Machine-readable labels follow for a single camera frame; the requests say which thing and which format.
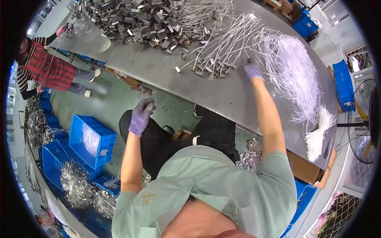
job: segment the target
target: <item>workbench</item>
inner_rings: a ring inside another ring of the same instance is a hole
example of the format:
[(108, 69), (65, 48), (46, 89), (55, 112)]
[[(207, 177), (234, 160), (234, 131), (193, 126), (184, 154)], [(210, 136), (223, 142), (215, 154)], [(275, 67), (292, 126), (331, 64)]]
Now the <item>workbench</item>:
[[(285, 34), (298, 37), (305, 44), (306, 50), (319, 74), (322, 92), (321, 103), (326, 105), (330, 113), (337, 116), (338, 104), (335, 82), (332, 80), (324, 63), (306, 41), (287, 23), (261, 5), (249, 0), (237, 1), (236, 4), (237, 9), (245, 9), (245, 13), (249, 13), (247, 9), (252, 9), (254, 15), (261, 18), (259, 25), (264, 24), (264, 26), (273, 27)], [(236, 10), (235, 14), (237, 15), (240, 12), (242, 11)], [(106, 62), (105, 66), (119, 70), (132, 78), (142, 81), (145, 86), (183, 102), (196, 103), (236, 122), (237, 127), (247, 132), (261, 134), (257, 121), (252, 86), (245, 76), (242, 67), (244, 62), (237, 63), (240, 66), (236, 70), (230, 70), (229, 76), (225, 79), (208, 80), (199, 77), (189, 70), (190, 65), (182, 69), (181, 73), (175, 70), (176, 66), (182, 67), (196, 56), (188, 56), (187, 61), (183, 61), (181, 59), (183, 51), (180, 48), (175, 49), (172, 55), (164, 55), (160, 50), (151, 48), (149, 44), (139, 45), (131, 43), (123, 45), (119, 41), (113, 41), (106, 52), (98, 53), (76, 37), (62, 37), (58, 46), (57, 44), (58, 38), (49, 46)], [(199, 47), (198, 43), (193, 45), (193, 48)], [(264, 77), (266, 82), (269, 82), (268, 77)], [(267, 83), (266, 87), (270, 94), (274, 96), (275, 93), (272, 85)], [(286, 148), (306, 159), (307, 148), (304, 142), (305, 125), (290, 121), (292, 107), (289, 100), (274, 98), (274, 102), (282, 121)], [(333, 150), (335, 134), (336, 127), (328, 130), (323, 142), (322, 154), (314, 162), (316, 166), (323, 170), (328, 165), (328, 160)]]

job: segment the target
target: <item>gloved hand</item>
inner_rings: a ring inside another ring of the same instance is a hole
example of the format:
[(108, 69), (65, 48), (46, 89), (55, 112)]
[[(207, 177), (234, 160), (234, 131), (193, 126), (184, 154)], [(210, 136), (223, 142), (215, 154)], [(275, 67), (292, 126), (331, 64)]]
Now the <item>gloved hand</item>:
[(37, 86), (37, 93), (42, 93), (45, 90), (45, 84), (40, 84)]
[(59, 36), (60, 34), (62, 34), (67, 28), (67, 24), (61, 26), (60, 28), (58, 28), (57, 32), (56, 32), (56, 36)]
[(245, 68), (246, 75), (250, 81), (252, 81), (254, 77), (263, 79), (263, 72), (261, 70), (261, 66), (259, 65), (259, 63), (247, 64), (244, 66), (244, 68)]
[(132, 111), (131, 124), (128, 129), (136, 136), (141, 137), (142, 132), (148, 125), (149, 116), (156, 109), (153, 98), (141, 100)]

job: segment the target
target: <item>crate label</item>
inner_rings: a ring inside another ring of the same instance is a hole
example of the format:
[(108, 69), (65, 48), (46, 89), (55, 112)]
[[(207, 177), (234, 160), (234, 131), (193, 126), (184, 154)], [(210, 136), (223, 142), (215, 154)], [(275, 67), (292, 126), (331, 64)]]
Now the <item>crate label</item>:
[(108, 150), (101, 150), (100, 156), (106, 156)]

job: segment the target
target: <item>green polo shirt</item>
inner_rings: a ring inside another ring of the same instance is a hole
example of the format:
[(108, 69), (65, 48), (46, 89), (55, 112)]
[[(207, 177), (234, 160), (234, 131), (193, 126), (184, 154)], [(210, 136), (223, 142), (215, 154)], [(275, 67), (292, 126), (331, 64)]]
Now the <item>green polo shirt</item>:
[(194, 145), (174, 154), (138, 194), (119, 195), (113, 238), (159, 238), (189, 195), (257, 238), (279, 237), (296, 211), (295, 180), (284, 153), (263, 158), (255, 174), (236, 167), (216, 149)]

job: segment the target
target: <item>green floor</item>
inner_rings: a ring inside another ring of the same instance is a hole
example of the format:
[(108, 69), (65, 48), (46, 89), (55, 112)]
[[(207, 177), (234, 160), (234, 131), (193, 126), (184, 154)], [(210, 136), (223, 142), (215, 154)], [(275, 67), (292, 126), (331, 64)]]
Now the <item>green floor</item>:
[[(89, 70), (89, 66), (82, 62), (73, 62), (74, 66)], [(106, 164), (106, 171), (117, 176), (122, 164), (122, 156), (125, 144), (119, 133), (119, 119), (129, 109), (133, 109), (147, 94), (131, 90), (123, 81), (117, 79), (107, 71), (103, 71), (94, 82), (89, 83), (80, 78), (74, 78), (73, 82), (81, 83), (92, 90), (90, 98), (79, 96), (70, 92), (53, 90), (51, 104), (54, 114), (59, 118), (60, 125), (70, 131), (70, 125), (74, 114), (94, 116), (99, 121), (112, 128), (118, 133), (112, 159)], [(176, 131), (181, 126), (192, 130), (199, 120), (193, 117), (193, 107), (183, 102), (168, 97), (162, 93), (152, 94), (155, 99), (156, 110), (151, 116), (160, 126), (169, 125)], [(239, 153), (246, 151), (246, 141), (253, 136), (240, 129), (236, 129), (236, 149)]]

